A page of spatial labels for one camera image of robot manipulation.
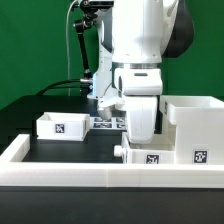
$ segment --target black table surface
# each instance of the black table surface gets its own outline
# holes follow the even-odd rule
[[[76,143],[37,140],[36,119],[44,112],[98,116],[95,102],[81,97],[22,97],[0,111],[1,152],[25,133],[31,150],[24,162],[121,162],[113,156],[120,131],[91,130]],[[222,224],[224,190],[1,186],[0,223]]]

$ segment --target green backdrop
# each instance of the green backdrop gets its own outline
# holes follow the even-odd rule
[[[223,0],[186,0],[195,24],[191,48],[162,64],[164,94],[224,96]],[[70,0],[0,0],[0,108],[67,79],[66,14]],[[76,32],[70,16],[72,78],[82,76]],[[98,64],[96,30],[85,33],[90,68]],[[66,94],[50,91],[48,94]]]

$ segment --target small white box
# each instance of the small white box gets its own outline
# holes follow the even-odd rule
[[[89,130],[89,114],[46,112],[37,120],[38,139],[83,141]]]

